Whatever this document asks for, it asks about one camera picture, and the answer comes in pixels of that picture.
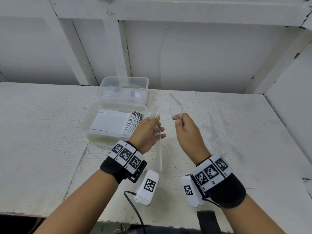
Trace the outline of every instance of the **wrist strap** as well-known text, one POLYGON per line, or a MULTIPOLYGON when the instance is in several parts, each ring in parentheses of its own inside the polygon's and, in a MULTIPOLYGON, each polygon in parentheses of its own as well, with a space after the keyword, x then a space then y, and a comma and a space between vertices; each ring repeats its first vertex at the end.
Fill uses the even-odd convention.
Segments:
POLYGON ((118 141, 108 153, 100 169, 112 174, 120 184, 128 178, 135 183, 146 167, 144 156, 130 142, 118 141))
POLYGON ((232 172, 232 168, 218 154, 191 170, 193 181, 201 193, 225 208, 240 205, 246 196, 244 186, 232 172))

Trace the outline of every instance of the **left hand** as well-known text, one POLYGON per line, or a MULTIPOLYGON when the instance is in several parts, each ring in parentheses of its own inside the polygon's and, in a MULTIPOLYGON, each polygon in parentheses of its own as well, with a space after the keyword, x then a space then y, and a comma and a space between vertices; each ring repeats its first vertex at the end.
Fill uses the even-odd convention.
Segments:
MULTIPOLYGON (((130 137, 129 141, 138 149, 142 154, 148 152, 156 143, 156 135, 154 128, 158 126, 161 132, 165 131, 164 127, 161 127, 159 122, 160 116, 156 116, 155 119, 150 120, 145 118, 140 122, 135 129, 134 133, 130 137)), ((161 134, 161 138, 165 138, 166 134, 161 134)))

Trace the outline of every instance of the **white table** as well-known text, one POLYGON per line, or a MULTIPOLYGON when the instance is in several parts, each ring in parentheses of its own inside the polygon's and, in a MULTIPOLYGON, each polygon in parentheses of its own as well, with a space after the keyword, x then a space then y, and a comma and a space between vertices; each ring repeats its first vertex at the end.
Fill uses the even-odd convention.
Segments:
MULTIPOLYGON (((0 122, 5 132, 0 140, 1 213, 47 216, 99 168, 108 148, 87 144, 79 130, 89 106, 96 101, 95 93, 96 87, 89 86, 0 83, 0 115, 6 120, 0 122)), ((220 104, 234 128, 233 140, 246 158, 240 164, 229 153, 226 160, 248 194, 288 234, 310 233, 312 199, 302 178, 312 178, 312 166, 264 96, 185 91, 173 94, 199 126, 209 149, 210 134, 201 126, 209 125, 209 113, 222 125, 216 102, 220 104)), ((161 122, 167 133, 162 142, 163 173, 151 205, 136 206, 145 224, 199 228, 199 209, 187 205, 179 185, 180 177, 193 164, 178 145, 168 98, 166 90, 149 93, 148 108, 161 107, 161 122)), ((145 157, 147 168, 155 169, 155 149, 145 157)), ((139 223, 123 195, 124 190, 135 188, 129 181, 122 182, 99 221, 139 223)), ((220 209, 210 203, 200 209, 214 210, 221 230, 232 232, 220 209)))

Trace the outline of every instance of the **stack of white cards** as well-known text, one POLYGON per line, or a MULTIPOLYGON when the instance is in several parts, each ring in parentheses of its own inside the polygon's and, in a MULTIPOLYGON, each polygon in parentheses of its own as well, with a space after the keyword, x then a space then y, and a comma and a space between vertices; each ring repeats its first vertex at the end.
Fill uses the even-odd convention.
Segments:
POLYGON ((139 112, 124 113, 100 110, 90 126, 91 130, 101 130, 114 134, 132 135, 144 115, 139 112))

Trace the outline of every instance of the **black cable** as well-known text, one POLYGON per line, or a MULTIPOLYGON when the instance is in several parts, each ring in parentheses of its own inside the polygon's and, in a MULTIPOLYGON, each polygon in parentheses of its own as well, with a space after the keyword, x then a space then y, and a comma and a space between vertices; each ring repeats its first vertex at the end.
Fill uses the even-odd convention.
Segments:
POLYGON ((131 192, 131 191, 125 191, 125 192, 124 192, 124 196, 127 198, 127 200, 129 201, 129 203, 131 204, 132 208, 135 210, 135 212, 136 212, 138 218, 140 219, 141 225, 142 225, 142 227, 143 227, 143 233, 146 234, 145 226, 144 226, 144 224, 143 224, 142 218, 141 218, 140 214, 138 213, 138 210, 136 209, 136 207, 133 205, 133 203, 131 202, 131 200, 129 199, 129 197, 126 195, 126 193, 129 193, 129 194, 132 194, 132 195, 136 195, 136 193, 131 192))
POLYGON ((211 200, 209 200, 209 199, 207 199, 207 198, 202 198, 202 200, 204 200, 204 201, 208 201, 208 202, 210 202, 210 203, 212 203, 212 204, 214 204, 214 205, 216 205, 216 206, 218 206, 219 208, 220 208, 220 205, 218 205, 217 203, 215 203, 215 202, 213 202, 213 201, 211 201, 211 200))

